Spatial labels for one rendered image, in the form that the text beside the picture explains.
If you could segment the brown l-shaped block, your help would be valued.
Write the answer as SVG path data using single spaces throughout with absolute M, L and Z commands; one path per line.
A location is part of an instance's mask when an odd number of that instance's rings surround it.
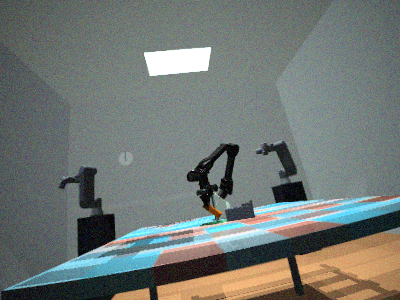
M 214 214 L 216 217 L 220 217 L 221 216 L 221 212 L 217 211 L 216 209 L 214 209 L 212 206 L 210 206 L 208 204 L 208 208 L 205 207 L 205 205 L 203 205 L 203 208 L 206 209 L 208 212 L 210 212 L 212 215 Z

